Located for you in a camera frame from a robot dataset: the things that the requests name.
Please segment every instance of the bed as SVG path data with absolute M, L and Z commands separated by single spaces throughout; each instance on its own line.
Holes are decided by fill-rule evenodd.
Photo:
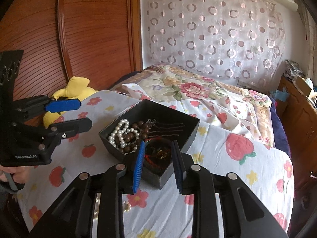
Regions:
M 164 101 L 158 100 L 160 99 L 158 94 L 162 92 L 161 89 L 157 90 L 158 86 L 155 85 L 159 84 L 147 86 L 144 83 L 158 75 L 162 78 L 166 74 L 170 76 L 167 81 L 173 81 L 171 79 L 173 74 L 174 77 L 178 75 L 179 79 L 190 80 L 189 83 L 202 84 L 205 88 L 212 84 L 209 90 L 214 92 L 211 92 L 212 94 L 208 97 L 202 93 L 203 98 L 192 98 L 191 96 L 195 94 L 181 92 L 181 89 L 178 92 L 182 93 L 181 96 L 184 99 L 175 94 L 168 94 L 165 95 Z M 287 230 L 294 198 L 293 170 L 289 156 L 274 148 L 269 112 L 270 99 L 263 94 L 250 93 L 250 91 L 220 82 L 214 83 L 214 80 L 203 80 L 196 74 L 191 76 L 188 74 L 191 73 L 171 66 L 151 66 L 142 73 L 117 84 L 112 91 L 99 91 L 85 99 L 79 110 L 63 114 L 57 121 L 77 119 L 85 115 L 92 120 L 93 127 L 87 133 L 63 140 L 54 151 L 50 165 L 34 167 L 30 181 L 16 196 L 28 229 L 32 229 L 51 203 L 79 173 L 83 171 L 91 175 L 102 173 L 118 163 L 105 149 L 98 136 L 99 131 L 140 100 L 152 99 L 200 118 L 196 138 L 188 151 L 194 161 L 219 175 L 225 175 L 230 171 L 236 172 L 274 215 L 283 229 Z M 173 85 L 177 89 L 176 86 L 182 84 L 174 80 Z M 241 101 L 249 107 L 249 111 L 242 112 L 241 110 L 240 112 L 246 115 L 251 113 L 248 121 L 244 120 L 244 117 L 241 117 L 241 120 L 237 116 L 238 108 L 235 109 L 235 105 L 242 104 Z M 220 119 L 208 116 L 208 114 L 218 115 L 221 112 L 227 114 L 230 122 L 234 123 L 235 119 L 240 119 L 237 126 L 229 130 L 226 123 L 223 124 Z M 250 131 L 245 128 L 245 125 L 248 122 L 251 124 L 252 121 L 258 126 L 258 135 L 261 135 L 261 139 L 256 138 L 258 136 L 254 133 L 255 129 Z M 237 135 L 240 138 L 249 137 L 253 151 L 242 152 L 242 154 L 249 154 L 239 159 L 230 155 L 226 145 L 230 142 L 231 135 Z M 173 237 L 190 237 L 192 205 L 193 197 L 179 195 L 174 175 L 162 190 L 141 181 L 140 189 L 135 195 L 123 197 L 125 235 L 126 237 L 155 238 L 171 237 L 172 233 Z M 96 235 L 97 221 L 94 220 L 93 237 Z M 220 237 L 223 237 L 221 229 L 219 233 Z

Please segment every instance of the blue rubber grip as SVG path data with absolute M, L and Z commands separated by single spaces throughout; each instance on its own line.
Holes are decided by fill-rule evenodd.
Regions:
M 66 99 L 59 101 L 52 101 L 46 107 L 45 110 L 51 113 L 59 113 L 63 111 L 77 110 L 81 106 L 79 99 Z

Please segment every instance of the plastic bag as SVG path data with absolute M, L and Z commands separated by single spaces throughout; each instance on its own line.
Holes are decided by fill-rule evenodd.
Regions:
M 280 101 L 286 102 L 287 98 L 289 97 L 289 93 L 286 92 L 285 87 L 283 88 L 283 91 L 275 90 L 271 91 L 271 97 L 273 97 L 275 100 L 278 99 Z

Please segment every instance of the white wall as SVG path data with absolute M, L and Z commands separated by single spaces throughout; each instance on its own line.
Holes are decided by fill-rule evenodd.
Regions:
M 305 27 L 300 19 L 299 14 L 287 9 L 286 7 L 278 3 L 276 3 L 276 10 L 282 14 L 286 36 L 286 47 L 284 50 L 282 61 L 284 61 L 285 59 L 291 59 L 299 63 L 299 65 L 307 63 L 308 48 L 306 33 Z M 142 39 L 148 38 L 146 36 L 147 33 L 148 31 L 142 28 Z M 151 64 L 153 63 L 146 56 L 145 50 L 143 49 L 143 67 L 146 68 Z M 283 63 L 275 73 L 271 90 L 277 88 L 284 70 L 285 64 Z M 229 80 L 227 83 L 237 85 L 237 80 Z

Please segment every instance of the silver bolt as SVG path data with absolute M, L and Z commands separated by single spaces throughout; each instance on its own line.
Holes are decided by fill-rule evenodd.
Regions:
M 88 174 L 87 173 L 81 173 L 80 175 L 79 175 L 79 179 L 81 179 L 81 180 L 86 180 L 87 178 L 88 178 Z
M 199 171 L 200 170 L 200 165 L 192 165 L 191 169 L 194 171 Z
M 43 143 L 41 143 L 40 145 L 39 145 L 39 150 L 44 150 L 45 149 L 45 145 L 43 144 Z
M 238 178 L 238 176 L 235 174 L 235 173 L 229 173 L 228 174 L 228 177 L 231 179 L 231 180 L 236 180 Z
M 122 171 L 124 168 L 126 168 L 126 166 L 125 166 L 124 164 L 117 164 L 117 165 L 116 165 L 116 169 L 117 169 L 118 171 Z

